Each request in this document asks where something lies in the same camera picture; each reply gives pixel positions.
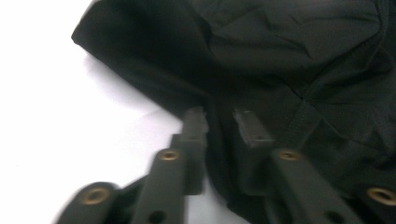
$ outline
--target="brass grommet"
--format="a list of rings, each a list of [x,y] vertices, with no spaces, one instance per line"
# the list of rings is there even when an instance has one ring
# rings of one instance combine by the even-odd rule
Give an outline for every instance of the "brass grommet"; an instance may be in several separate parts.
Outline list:
[[[300,154],[298,154],[297,152],[293,152],[293,151],[281,151],[279,153],[279,157],[282,160],[285,161],[297,161],[300,159]]]
[[[370,188],[367,194],[374,201],[388,206],[396,206],[396,193],[388,189]]]
[[[81,203],[88,205],[98,204],[105,201],[109,195],[108,189],[89,189],[82,195]]]
[[[174,161],[177,160],[177,158],[178,158],[178,152],[176,151],[165,151],[161,155],[161,160],[163,161]]]

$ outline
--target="white surface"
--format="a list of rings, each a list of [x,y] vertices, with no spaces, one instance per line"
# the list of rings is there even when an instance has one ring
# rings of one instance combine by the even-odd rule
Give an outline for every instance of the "white surface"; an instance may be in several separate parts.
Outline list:
[[[0,6],[0,223],[55,223],[85,185],[144,175],[180,131],[70,39],[90,2]],[[205,184],[188,199],[188,223],[244,223]]]

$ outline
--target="white background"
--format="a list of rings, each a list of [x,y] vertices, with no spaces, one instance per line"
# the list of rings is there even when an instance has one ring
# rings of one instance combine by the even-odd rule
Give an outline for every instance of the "white background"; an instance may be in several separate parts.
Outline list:
[[[0,223],[56,223],[92,182],[144,175],[181,122],[70,38],[90,0],[0,4]],[[215,197],[187,223],[245,223]]]

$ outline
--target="wrinkled fabric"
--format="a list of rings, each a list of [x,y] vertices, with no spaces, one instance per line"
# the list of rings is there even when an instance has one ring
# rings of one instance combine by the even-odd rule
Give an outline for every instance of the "wrinkled fabric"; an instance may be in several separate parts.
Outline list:
[[[214,186],[266,223],[260,197],[238,186],[236,107],[343,194],[396,191],[395,18],[387,0],[102,0],[72,38],[176,116],[203,105]]]

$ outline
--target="black fabric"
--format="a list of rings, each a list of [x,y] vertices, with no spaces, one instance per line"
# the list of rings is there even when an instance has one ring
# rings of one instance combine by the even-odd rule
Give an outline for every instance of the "black fabric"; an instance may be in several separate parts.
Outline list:
[[[236,107],[343,194],[396,191],[395,18],[387,0],[102,0],[72,38],[173,114],[203,105],[214,186],[266,223],[261,198],[237,184]]]

